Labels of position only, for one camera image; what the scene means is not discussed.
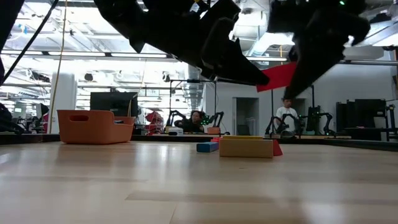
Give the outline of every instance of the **ceiling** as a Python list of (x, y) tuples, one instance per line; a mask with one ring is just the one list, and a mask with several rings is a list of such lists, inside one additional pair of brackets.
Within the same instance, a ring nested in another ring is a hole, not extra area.
[[(266, 43), (262, 41), (262, 37), (266, 35), (269, 1), (235, 0), (235, 2), (244, 13), (239, 15), (231, 38), (241, 40), (243, 52), (247, 56), (285, 57), (293, 44), (291, 35), (278, 34), (273, 38), (263, 38), (267, 40)], [(369, 8), (374, 9), (391, 4), (391, 2), (371, 0)], [(22, 50), (42, 22), (51, 3), (52, 0), (26, 0), (3, 51)], [(48, 23), (29, 49), (32, 52), (47, 52), (52, 55), (24, 57), (7, 80), (8, 86), (0, 87), (0, 99), (11, 101), (23, 99), (26, 103), (49, 104), (51, 91), (49, 85), (52, 74), (57, 71), (62, 45), (64, 5), (63, 1), (58, 3)], [(68, 0), (65, 30), (64, 51), (66, 52), (135, 53), (128, 40), (101, 17), (93, 0)], [(150, 45), (145, 45), (141, 53), (164, 54)], [(15, 60), (16, 53), (2, 54), (1, 57), (7, 70)], [(257, 63), (257, 65), (267, 67), (279, 63), (266, 62)], [(169, 106), (170, 83), (163, 81), (164, 75), (169, 75), (171, 79), (200, 77), (196, 68), (168, 58), (147, 58), (143, 61), (123, 57), (96, 58), (75, 55), (64, 57), (61, 71), (73, 73), (78, 77), (77, 107), (79, 109), (89, 108), (88, 99), (91, 91), (109, 91), (109, 86), (116, 86), (119, 91), (137, 91), (140, 88), (150, 87), (150, 91), (140, 93), (140, 105), (147, 108), (166, 108)], [(85, 79), (88, 73), (92, 74), (93, 81)], [(187, 108), (188, 110), (200, 108), (202, 84), (181, 83), (175, 87), (175, 90), (172, 97), (173, 108)]]

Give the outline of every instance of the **orange basket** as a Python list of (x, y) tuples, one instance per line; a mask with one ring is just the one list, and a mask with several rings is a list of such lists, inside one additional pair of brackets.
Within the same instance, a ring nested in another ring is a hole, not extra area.
[(58, 110), (61, 141), (69, 144), (128, 142), (135, 117), (115, 117), (111, 111)]

